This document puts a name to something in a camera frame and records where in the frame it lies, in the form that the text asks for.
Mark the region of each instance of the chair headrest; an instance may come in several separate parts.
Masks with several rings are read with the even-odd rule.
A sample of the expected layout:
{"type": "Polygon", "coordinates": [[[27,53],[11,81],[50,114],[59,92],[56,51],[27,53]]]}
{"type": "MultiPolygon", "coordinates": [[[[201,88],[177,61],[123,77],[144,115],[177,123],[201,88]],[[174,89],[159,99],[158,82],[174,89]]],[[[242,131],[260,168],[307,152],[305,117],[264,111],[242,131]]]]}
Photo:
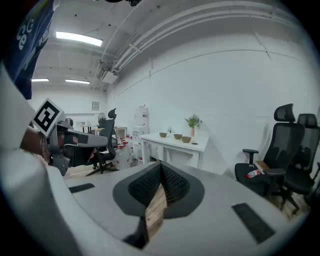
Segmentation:
{"type": "Polygon", "coordinates": [[[116,119],[116,117],[117,117],[116,108],[109,111],[108,117],[111,118],[111,119],[116,119]]]}
{"type": "Polygon", "coordinates": [[[315,128],[318,126],[315,114],[300,114],[297,123],[304,125],[306,128],[315,128]]]}
{"type": "Polygon", "coordinates": [[[275,111],[274,111],[274,120],[278,122],[295,122],[295,116],[293,112],[293,104],[287,104],[283,106],[279,106],[275,111]]]}

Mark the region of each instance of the fan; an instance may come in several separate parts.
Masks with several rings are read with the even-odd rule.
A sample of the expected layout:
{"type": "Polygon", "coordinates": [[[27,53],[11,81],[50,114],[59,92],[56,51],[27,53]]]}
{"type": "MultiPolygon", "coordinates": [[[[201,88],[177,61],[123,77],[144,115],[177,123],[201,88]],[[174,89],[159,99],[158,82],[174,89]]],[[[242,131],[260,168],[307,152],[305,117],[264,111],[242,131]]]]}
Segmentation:
{"type": "Polygon", "coordinates": [[[99,116],[98,116],[99,128],[105,126],[104,121],[106,121],[106,120],[107,120],[107,118],[106,118],[105,113],[100,113],[99,116]]]}

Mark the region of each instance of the ceiling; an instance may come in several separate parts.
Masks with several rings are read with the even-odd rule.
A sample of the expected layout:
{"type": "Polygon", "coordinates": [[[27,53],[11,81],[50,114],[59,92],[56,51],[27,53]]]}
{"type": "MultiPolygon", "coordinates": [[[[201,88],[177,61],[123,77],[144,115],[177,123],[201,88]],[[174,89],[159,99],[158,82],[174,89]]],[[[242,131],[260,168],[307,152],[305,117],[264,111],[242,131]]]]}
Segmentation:
{"type": "MultiPolygon", "coordinates": [[[[37,86],[81,86],[105,90],[108,84],[97,79],[99,71],[103,67],[112,68],[117,65],[126,51],[133,50],[129,47],[130,43],[138,47],[145,46],[146,44],[142,45],[143,41],[140,44],[135,42],[166,19],[200,5],[221,2],[223,0],[142,0],[136,7],[131,7],[125,0],[118,3],[105,0],[60,0],[53,15],[48,42],[40,53],[33,78],[49,79],[46,83],[36,83],[37,86]],[[57,31],[98,38],[103,43],[95,46],[57,39],[57,31]],[[85,80],[90,85],[67,83],[65,79],[85,80]]],[[[274,0],[255,2],[270,4],[266,12],[271,15],[274,0]]],[[[185,17],[189,19],[190,14],[186,13],[185,17]]],[[[171,24],[164,24],[161,29],[165,30],[169,25],[171,24]]]]}

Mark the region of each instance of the black rubber pad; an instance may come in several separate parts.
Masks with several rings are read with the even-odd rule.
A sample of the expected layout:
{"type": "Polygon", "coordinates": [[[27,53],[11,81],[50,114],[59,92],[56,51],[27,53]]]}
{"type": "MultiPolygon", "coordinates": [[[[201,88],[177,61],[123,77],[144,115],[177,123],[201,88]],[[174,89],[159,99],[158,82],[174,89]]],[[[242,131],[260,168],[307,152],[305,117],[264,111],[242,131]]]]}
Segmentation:
{"type": "Polygon", "coordinates": [[[82,184],[82,185],[79,185],[79,186],[69,187],[69,190],[73,194],[73,193],[77,193],[77,192],[80,192],[80,191],[88,190],[88,189],[91,189],[91,188],[94,188],[94,187],[95,187],[95,185],[93,185],[92,183],[86,183],[86,184],[82,184]]]}
{"type": "Polygon", "coordinates": [[[258,244],[267,240],[275,233],[245,202],[233,205],[232,208],[258,244]]]}

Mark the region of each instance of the green plant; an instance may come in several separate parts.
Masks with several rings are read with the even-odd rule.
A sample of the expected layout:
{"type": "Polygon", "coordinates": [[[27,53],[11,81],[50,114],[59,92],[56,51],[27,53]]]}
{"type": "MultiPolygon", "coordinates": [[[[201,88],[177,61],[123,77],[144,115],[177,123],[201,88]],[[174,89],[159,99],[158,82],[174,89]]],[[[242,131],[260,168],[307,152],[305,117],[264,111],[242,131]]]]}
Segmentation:
{"type": "Polygon", "coordinates": [[[196,126],[200,128],[200,124],[202,124],[202,121],[199,119],[199,116],[196,114],[190,116],[188,119],[185,118],[185,120],[188,123],[188,126],[192,128],[196,126]]]}

